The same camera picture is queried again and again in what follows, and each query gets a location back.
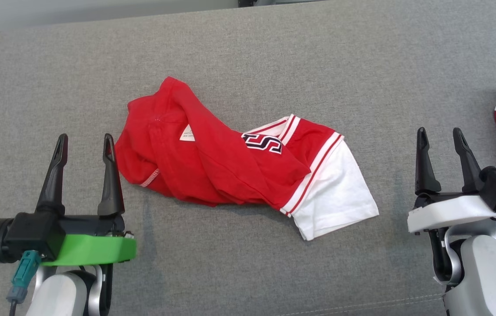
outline stitching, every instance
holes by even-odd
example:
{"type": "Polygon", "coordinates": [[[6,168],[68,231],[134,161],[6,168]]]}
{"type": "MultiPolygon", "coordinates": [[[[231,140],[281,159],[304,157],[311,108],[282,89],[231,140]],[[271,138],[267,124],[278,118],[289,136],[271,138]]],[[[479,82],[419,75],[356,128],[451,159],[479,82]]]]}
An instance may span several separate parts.
{"type": "Polygon", "coordinates": [[[160,169],[156,168],[156,170],[154,170],[154,172],[150,175],[150,177],[147,180],[145,180],[143,183],[141,183],[140,186],[146,188],[148,184],[151,184],[151,182],[154,181],[154,179],[158,176],[158,174],[160,174],[160,169]]]}
{"type": "Polygon", "coordinates": [[[340,309],[340,308],[349,308],[349,307],[359,307],[359,306],[376,305],[376,304],[384,304],[384,303],[402,302],[402,301],[407,301],[407,300],[414,300],[417,298],[430,298],[432,296],[437,296],[437,295],[441,295],[441,294],[431,294],[431,295],[416,296],[414,298],[400,298],[399,300],[391,300],[391,301],[373,302],[373,303],[366,303],[366,304],[347,305],[347,306],[340,306],[340,307],[333,307],[333,308],[326,308],[326,309],[309,310],[308,312],[292,312],[291,314],[281,314],[281,315],[277,315],[277,316],[290,316],[290,315],[298,315],[298,314],[307,314],[309,312],[325,312],[327,310],[340,309]]]}
{"type": "MultiPolygon", "coordinates": [[[[402,302],[402,301],[407,301],[407,300],[415,300],[417,298],[430,298],[432,296],[437,296],[437,295],[442,295],[442,294],[431,294],[431,295],[423,295],[423,296],[415,296],[414,298],[401,298],[399,300],[390,300],[390,301],[382,301],[382,302],[373,302],[373,303],[366,303],[366,304],[357,304],[357,305],[346,305],[346,306],[340,306],[340,307],[333,307],[333,308],[326,308],[326,309],[317,309],[317,310],[309,310],[308,312],[292,312],[290,314],[280,314],[276,316],[290,316],[290,315],[300,315],[300,314],[308,314],[310,312],[325,312],[327,310],[333,310],[333,309],[341,309],[341,308],[350,308],[350,307],[359,307],[359,306],[367,306],[367,305],[376,305],[376,304],[384,304],[384,303],[392,303],[392,302],[402,302]]],[[[426,300],[426,301],[418,301],[418,302],[430,302],[434,300],[439,300],[440,298],[435,298],[433,300],[426,300]]],[[[396,305],[388,305],[388,306],[378,306],[374,308],[380,308],[380,307],[391,307],[391,306],[399,306],[399,304],[396,305]]],[[[354,310],[343,310],[343,311],[338,311],[338,312],[352,312],[354,310]]],[[[320,315],[315,315],[315,316],[323,316],[323,315],[328,315],[328,314],[334,314],[336,312],[329,312],[327,314],[320,314],[320,315]]]]}
{"type": "Polygon", "coordinates": [[[342,312],[356,312],[358,310],[367,310],[367,309],[375,309],[375,308],[383,308],[383,307],[394,307],[394,306],[410,305],[410,304],[416,304],[416,303],[421,303],[421,302],[431,302],[431,301],[438,301],[438,300],[441,300],[441,298],[434,298],[432,300],[417,301],[417,302],[400,303],[400,304],[394,304],[394,305],[389,305],[389,306],[376,306],[376,307],[368,307],[368,308],[360,308],[360,309],[338,310],[338,312],[327,312],[326,314],[318,314],[315,316],[332,315],[332,314],[339,314],[339,313],[341,314],[342,312]]]}

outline white label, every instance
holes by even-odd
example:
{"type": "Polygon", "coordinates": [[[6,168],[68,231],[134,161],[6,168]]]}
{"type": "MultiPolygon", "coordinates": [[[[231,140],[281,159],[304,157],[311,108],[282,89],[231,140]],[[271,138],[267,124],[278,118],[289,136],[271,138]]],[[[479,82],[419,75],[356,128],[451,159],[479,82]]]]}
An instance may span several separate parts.
{"type": "Polygon", "coordinates": [[[180,140],[185,140],[186,142],[195,142],[194,132],[191,131],[191,127],[188,124],[186,129],[183,130],[180,140]]]}

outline gray fabric surface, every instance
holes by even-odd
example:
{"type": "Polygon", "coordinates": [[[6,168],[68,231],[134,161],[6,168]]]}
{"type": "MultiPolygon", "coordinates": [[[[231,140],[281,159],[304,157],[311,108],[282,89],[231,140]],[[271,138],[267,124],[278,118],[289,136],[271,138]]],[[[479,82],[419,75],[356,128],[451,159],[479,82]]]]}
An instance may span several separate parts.
{"type": "MultiPolygon", "coordinates": [[[[445,314],[425,234],[406,229],[415,133],[445,190],[451,130],[496,166],[496,2],[327,1],[86,22],[0,34],[0,217],[31,212],[69,135],[64,204],[94,214],[102,137],[166,76],[237,130],[294,113],[346,137],[380,216],[304,242],[266,206],[191,205],[123,182],[137,259],[113,315],[445,314]]],[[[14,265],[0,265],[0,315],[14,265]]],[[[19,310],[23,315],[28,302],[19,310]]]]}

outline green bracket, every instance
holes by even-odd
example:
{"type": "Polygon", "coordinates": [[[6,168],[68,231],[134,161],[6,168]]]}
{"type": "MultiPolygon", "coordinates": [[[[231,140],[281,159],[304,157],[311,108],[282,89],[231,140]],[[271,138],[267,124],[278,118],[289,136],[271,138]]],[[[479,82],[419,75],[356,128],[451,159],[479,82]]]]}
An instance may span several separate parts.
{"type": "Polygon", "coordinates": [[[137,255],[137,241],[125,237],[68,234],[53,262],[42,266],[95,266],[128,261],[137,255]]]}

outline red stripe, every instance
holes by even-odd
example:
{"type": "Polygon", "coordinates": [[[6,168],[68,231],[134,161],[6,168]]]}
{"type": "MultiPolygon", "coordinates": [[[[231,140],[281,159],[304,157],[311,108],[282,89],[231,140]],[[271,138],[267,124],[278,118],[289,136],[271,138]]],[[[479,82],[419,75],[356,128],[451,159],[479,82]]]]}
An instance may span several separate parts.
{"type": "Polygon", "coordinates": [[[278,124],[274,124],[272,126],[269,126],[269,127],[266,127],[266,128],[262,128],[261,130],[257,130],[256,132],[250,132],[250,133],[258,134],[258,133],[261,133],[261,132],[263,132],[265,130],[269,130],[270,128],[274,128],[275,126],[280,126],[281,124],[284,124],[286,121],[287,120],[282,120],[278,124]]]}
{"type": "Polygon", "coordinates": [[[287,129],[285,130],[285,134],[280,138],[280,140],[283,142],[283,138],[285,138],[285,135],[289,132],[289,128],[291,128],[291,125],[293,124],[293,121],[295,120],[295,117],[292,117],[293,119],[289,122],[289,126],[287,126],[287,129]]]}
{"type": "Polygon", "coordinates": [[[326,153],[324,154],[324,156],[322,156],[322,159],[318,163],[318,166],[316,166],[316,169],[314,170],[312,176],[310,177],[310,181],[306,184],[306,188],[302,192],[301,197],[299,198],[297,204],[295,204],[295,206],[293,206],[293,208],[287,214],[291,214],[297,208],[297,206],[301,203],[302,197],[305,196],[306,190],[308,190],[310,184],[313,182],[314,176],[316,175],[316,171],[318,171],[318,169],[320,168],[320,165],[322,164],[322,162],[324,161],[324,159],[326,158],[326,156],[328,156],[328,152],[330,152],[330,150],[332,150],[332,147],[334,147],[334,145],[338,142],[338,140],[340,139],[340,137],[341,137],[341,135],[338,135],[338,138],[336,138],[336,140],[330,145],[330,148],[328,148],[328,150],[326,151],[326,153]]]}

